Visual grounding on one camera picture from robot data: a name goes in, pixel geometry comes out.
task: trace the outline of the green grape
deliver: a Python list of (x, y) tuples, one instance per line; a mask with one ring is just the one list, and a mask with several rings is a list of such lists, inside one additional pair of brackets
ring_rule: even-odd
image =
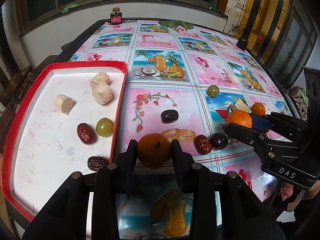
[(109, 118), (102, 118), (97, 122), (96, 132), (102, 137), (107, 137), (113, 132), (113, 122)]
[(219, 88), (216, 85), (211, 85), (207, 89), (207, 94), (209, 97), (216, 97), (219, 94)]

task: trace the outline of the dried date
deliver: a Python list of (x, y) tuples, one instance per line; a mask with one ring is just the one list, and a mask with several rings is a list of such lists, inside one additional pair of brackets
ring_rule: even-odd
[(165, 110), (161, 113), (161, 120), (163, 123), (170, 123), (177, 121), (179, 113), (177, 110)]
[(108, 164), (109, 160), (99, 156), (88, 158), (88, 168), (92, 171), (98, 171)]
[(209, 139), (203, 134), (200, 134), (196, 137), (195, 147), (201, 155), (208, 154), (212, 151), (212, 146)]
[(96, 140), (96, 134), (87, 123), (81, 123), (77, 127), (77, 134), (84, 144), (91, 144)]

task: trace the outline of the black device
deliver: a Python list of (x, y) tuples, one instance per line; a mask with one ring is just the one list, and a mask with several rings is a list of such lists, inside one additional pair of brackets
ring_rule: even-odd
[[(178, 187), (185, 194), (194, 193), (188, 239), (216, 239), (215, 191), (218, 191), (224, 239), (285, 240), (280, 226), (236, 172), (226, 175), (211, 172), (183, 152), (178, 140), (171, 145)], [(98, 172), (88, 175), (73, 172), (34, 218), (22, 240), (85, 240), (90, 192), (94, 192), (92, 240), (118, 240), (115, 194), (125, 194), (131, 185), (136, 148), (137, 141), (131, 140), (125, 153)]]
[(270, 129), (291, 142), (271, 140), (262, 130), (231, 123), (225, 130), (229, 137), (253, 146), (260, 157), (261, 169), (272, 176), (310, 189), (320, 176), (320, 159), (312, 130), (299, 118), (271, 112), (255, 116), (270, 123)]

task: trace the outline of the tray rim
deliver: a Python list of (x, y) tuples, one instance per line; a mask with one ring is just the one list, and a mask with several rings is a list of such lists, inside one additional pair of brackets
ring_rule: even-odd
[(116, 142), (116, 134), (117, 129), (119, 125), (119, 116), (122, 106), (122, 98), (124, 94), (124, 88), (125, 88), (125, 81), (127, 78), (128, 73), (128, 67), (126, 62), (123, 61), (112, 61), (112, 60), (101, 60), (101, 61), (75, 61), (75, 62), (62, 62), (62, 63), (53, 63), (45, 67), (40, 75), (36, 78), (35, 82), (31, 85), (29, 91), (25, 95), (25, 97), (22, 100), (22, 103), (20, 104), (20, 107), (12, 121), (11, 127), (8, 132), (8, 136), (6, 139), (6, 143), (4, 146), (4, 154), (3, 154), (3, 161), (2, 161), (2, 192), (4, 197), (7, 199), (7, 201), (28, 221), (32, 221), (34, 219), (34, 215), (30, 213), (24, 206), (21, 204), (21, 201), (17, 200), (12, 194), (11, 194), (11, 187), (10, 187), (10, 178), (11, 178), (11, 167), (12, 167), (12, 157), (14, 153), (15, 148), (15, 142), (16, 138), (18, 136), (18, 133), (20, 131), (20, 125), (22, 121), (24, 120), (26, 111), (33, 100), (34, 95), (36, 94), (38, 88), (40, 87), (41, 83), (44, 81), (44, 79), (47, 77), (47, 75), (52, 70), (58, 70), (58, 69), (70, 69), (70, 68), (80, 68), (80, 67), (114, 67), (122, 71), (124, 74), (124, 78), (121, 85), (121, 92), (119, 96), (119, 102), (116, 110), (116, 118), (115, 118), (115, 127), (114, 127), (114, 136), (112, 139), (111, 144), (111, 152), (110, 152), (110, 158), (109, 162), (113, 160), (113, 153), (115, 150), (115, 142)]

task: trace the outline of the red label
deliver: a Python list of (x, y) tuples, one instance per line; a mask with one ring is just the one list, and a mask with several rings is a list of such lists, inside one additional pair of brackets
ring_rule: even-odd
[(112, 23), (120, 23), (120, 22), (122, 22), (122, 16), (112, 16), (111, 17), (111, 22)]

